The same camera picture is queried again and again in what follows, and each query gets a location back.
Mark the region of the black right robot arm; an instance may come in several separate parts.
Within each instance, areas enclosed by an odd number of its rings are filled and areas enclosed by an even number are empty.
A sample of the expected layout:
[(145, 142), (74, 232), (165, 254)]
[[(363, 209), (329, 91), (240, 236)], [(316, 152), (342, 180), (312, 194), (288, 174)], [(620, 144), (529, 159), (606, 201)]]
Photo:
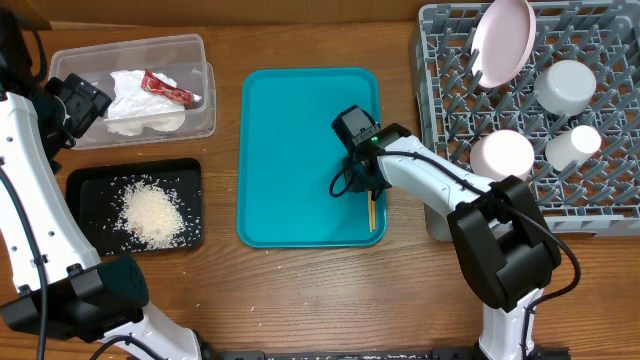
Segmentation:
[(401, 188), (430, 215), (430, 235), (453, 243), (465, 281), (483, 304), (474, 359), (541, 359), (534, 314), (561, 263), (557, 242), (525, 182), (478, 176), (446, 161), (408, 129), (381, 126), (353, 105), (331, 127), (347, 151), (346, 190), (377, 199)]

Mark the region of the grey small bowl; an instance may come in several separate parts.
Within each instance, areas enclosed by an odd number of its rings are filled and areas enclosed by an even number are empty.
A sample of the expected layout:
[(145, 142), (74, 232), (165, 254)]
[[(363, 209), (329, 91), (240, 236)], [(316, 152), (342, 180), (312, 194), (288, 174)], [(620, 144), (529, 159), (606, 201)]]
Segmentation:
[(554, 115), (574, 116), (583, 112), (596, 90), (591, 69), (574, 60), (562, 60), (542, 72), (534, 82), (537, 102)]

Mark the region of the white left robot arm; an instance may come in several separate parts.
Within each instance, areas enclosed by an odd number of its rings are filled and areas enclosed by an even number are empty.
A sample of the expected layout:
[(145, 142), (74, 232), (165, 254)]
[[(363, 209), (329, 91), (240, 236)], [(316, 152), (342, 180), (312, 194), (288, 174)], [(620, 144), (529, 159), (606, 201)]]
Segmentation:
[(111, 99), (75, 74), (48, 77), (32, 59), (16, 16), (1, 11), (1, 234), (18, 299), (1, 307), (6, 325), (38, 338), (100, 342), (137, 359), (213, 359), (197, 332), (170, 320), (149, 299), (130, 256), (101, 261), (73, 218), (55, 174)]

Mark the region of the red snack wrapper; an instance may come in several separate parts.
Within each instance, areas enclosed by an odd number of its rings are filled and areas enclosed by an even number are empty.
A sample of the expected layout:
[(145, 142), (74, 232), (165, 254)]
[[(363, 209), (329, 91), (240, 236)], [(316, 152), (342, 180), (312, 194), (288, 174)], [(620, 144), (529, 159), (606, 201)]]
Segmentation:
[(141, 89), (155, 95), (163, 96), (173, 102), (182, 105), (192, 105), (196, 99), (194, 94), (180, 88), (173, 87), (158, 77), (156, 77), (149, 69), (144, 71), (141, 82)]

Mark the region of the white paper cup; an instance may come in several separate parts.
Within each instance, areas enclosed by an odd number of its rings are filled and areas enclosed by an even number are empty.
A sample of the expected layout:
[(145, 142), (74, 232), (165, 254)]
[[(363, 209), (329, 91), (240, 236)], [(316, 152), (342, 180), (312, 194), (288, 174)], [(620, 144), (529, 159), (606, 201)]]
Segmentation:
[(582, 165), (600, 149), (601, 142), (595, 128), (579, 125), (552, 139), (545, 147), (545, 157), (554, 169), (562, 171), (572, 163)]

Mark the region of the pile of rice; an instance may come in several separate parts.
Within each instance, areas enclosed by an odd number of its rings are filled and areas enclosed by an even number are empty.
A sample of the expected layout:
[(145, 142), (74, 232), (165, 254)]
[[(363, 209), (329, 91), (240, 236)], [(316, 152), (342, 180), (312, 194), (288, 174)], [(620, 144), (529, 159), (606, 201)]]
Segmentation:
[(112, 229), (123, 232), (127, 242), (145, 250), (162, 250), (183, 242), (187, 222), (180, 214), (181, 199), (168, 182), (142, 175), (128, 181), (115, 196)]

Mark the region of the white round plate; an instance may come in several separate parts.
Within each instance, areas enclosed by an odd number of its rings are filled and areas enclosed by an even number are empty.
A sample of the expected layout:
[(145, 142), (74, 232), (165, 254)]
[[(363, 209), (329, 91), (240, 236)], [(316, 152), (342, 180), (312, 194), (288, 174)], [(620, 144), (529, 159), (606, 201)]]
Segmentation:
[(478, 51), (472, 73), (482, 73), (481, 87), (496, 88), (518, 75), (533, 49), (536, 27), (527, 0), (495, 0), (487, 8), (471, 46), (472, 51)]

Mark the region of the wooden chopstick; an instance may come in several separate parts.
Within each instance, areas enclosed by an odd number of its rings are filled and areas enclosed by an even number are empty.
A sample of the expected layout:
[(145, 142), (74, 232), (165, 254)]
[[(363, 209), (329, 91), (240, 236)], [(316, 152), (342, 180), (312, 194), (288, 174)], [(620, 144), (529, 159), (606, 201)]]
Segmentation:
[(372, 191), (368, 191), (367, 201), (368, 201), (369, 231), (373, 233), (376, 230), (376, 205), (375, 205), (375, 201), (373, 200)]

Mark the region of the white napkin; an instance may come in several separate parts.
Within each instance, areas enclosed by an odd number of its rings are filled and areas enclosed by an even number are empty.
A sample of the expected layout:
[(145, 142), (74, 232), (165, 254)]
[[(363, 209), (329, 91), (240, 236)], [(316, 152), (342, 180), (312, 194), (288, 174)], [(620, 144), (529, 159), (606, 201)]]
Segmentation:
[(110, 75), (116, 98), (104, 119), (109, 132), (137, 136), (145, 128), (170, 132), (182, 126), (186, 118), (185, 106), (143, 90), (143, 70), (121, 70)]

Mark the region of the pink bowl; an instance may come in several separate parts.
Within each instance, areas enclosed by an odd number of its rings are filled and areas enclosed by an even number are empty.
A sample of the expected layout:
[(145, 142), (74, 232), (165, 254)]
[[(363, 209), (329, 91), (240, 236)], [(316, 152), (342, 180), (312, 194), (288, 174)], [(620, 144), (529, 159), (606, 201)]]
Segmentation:
[(532, 144), (513, 130), (499, 130), (477, 141), (470, 153), (473, 173), (501, 181), (515, 176), (526, 181), (534, 164)]

